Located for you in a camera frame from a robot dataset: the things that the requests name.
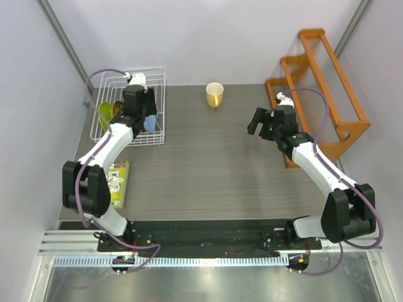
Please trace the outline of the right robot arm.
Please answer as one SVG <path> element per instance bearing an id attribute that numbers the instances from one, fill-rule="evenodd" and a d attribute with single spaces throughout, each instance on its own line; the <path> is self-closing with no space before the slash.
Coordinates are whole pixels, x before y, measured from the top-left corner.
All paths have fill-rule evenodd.
<path id="1" fill-rule="evenodd" d="M 369 235 L 376 230 L 375 192 L 368 184 L 357 184 L 346 177 L 314 146 L 314 139 L 300 132 L 296 111 L 291 105 L 279 105 L 273 111 L 257 108 L 247 132 L 275 142 L 279 151 L 302 168 L 324 195 L 326 202 L 320 216 L 304 216 L 292 222 L 284 233 L 285 243 L 297 249 L 309 237 L 325 237 L 339 243 Z"/>

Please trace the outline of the light blue plate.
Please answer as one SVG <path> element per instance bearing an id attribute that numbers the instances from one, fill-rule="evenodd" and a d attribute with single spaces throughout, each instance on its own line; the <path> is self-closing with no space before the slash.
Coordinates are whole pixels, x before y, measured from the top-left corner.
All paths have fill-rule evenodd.
<path id="1" fill-rule="evenodd" d="M 149 115 L 145 118 L 143 127 L 146 132 L 155 133 L 157 115 Z"/>

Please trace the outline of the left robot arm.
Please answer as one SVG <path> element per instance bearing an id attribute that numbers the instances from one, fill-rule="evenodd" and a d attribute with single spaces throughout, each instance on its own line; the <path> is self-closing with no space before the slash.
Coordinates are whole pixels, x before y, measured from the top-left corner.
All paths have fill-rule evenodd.
<path id="1" fill-rule="evenodd" d="M 122 91 L 123 111 L 114 116 L 103 138 L 78 161 L 62 168 L 62 204 L 78 213 L 84 225 L 89 220 L 113 235 L 112 243 L 121 251 L 134 243 L 129 222 L 111 205 L 107 171 L 122 150 L 144 129 L 145 120 L 157 114 L 152 87 L 129 85 Z"/>

